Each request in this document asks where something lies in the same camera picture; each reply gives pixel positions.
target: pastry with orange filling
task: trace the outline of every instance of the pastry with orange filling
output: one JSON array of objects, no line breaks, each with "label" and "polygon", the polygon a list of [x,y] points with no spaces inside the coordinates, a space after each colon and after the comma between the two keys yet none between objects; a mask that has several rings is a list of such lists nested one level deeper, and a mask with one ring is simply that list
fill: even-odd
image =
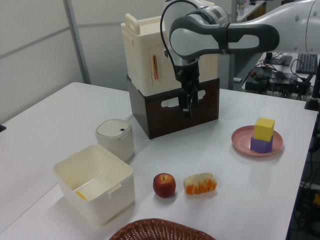
[{"label": "pastry with orange filling", "polygon": [[200,173],[186,177],[183,186],[186,194],[201,194],[215,190],[217,181],[209,172]]}]

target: stacked blocks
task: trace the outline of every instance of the stacked blocks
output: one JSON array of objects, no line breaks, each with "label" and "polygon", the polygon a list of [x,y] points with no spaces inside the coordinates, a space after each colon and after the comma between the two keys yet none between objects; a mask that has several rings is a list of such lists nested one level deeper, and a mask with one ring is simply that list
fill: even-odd
[{"label": "stacked blocks", "polygon": [[274,127],[275,120],[259,117],[254,125],[250,149],[260,154],[270,152],[274,140]]}]

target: red apple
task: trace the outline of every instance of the red apple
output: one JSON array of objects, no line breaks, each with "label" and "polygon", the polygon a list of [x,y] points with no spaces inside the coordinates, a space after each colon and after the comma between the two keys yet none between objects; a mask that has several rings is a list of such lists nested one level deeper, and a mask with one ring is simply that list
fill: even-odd
[{"label": "red apple", "polygon": [[153,179],[153,190],[161,198],[169,198],[175,194],[176,181],[169,173],[160,173]]}]

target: small white canister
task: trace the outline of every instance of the small white canister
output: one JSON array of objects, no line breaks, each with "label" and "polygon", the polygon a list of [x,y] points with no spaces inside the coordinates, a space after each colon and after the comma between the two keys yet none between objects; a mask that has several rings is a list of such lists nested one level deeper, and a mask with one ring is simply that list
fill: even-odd
[{"label": "small white canister", "polygon": [[99,145],[126,162],[134,154],[132,126],[128,121],[110,119],[97,127],[95,136]]}]

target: brown basket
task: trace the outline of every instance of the brown basket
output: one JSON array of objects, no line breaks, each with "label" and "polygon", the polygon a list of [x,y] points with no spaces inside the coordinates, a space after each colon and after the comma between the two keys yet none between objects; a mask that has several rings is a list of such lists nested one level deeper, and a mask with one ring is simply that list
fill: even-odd
[{"label": "brown basket", "polygon": [[215,240],[185,225],[159,218],[141,219],[119,229],[110,240]]}]

